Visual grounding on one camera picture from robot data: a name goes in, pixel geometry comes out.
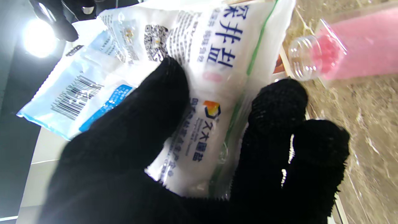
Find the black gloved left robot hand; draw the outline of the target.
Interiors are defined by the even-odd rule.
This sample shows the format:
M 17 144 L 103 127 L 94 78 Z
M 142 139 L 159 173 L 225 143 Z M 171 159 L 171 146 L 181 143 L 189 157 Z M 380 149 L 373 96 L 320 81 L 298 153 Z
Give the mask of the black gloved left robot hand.
M 350 134 L 305 119 L 296 80 L 252 101 L 230 198 L 182 197 L 145 173 L 188 109 L 188 80 L 166 57 L 121 104 L 68 142 L 39 224 L 326 224 L 344 179 Z

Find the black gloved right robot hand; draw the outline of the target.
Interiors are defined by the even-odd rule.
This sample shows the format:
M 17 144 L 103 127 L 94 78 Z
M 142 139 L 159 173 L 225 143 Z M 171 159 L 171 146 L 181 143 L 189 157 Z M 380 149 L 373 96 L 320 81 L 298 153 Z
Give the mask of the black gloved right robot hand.
M 74 42 L 79 35 L 68 21 L 64 10 L 68 10 L 78 21 L 96 17 L 94 0 L 30 0 L 36 16 L 50 25 L 55 36 L 60 40 Z

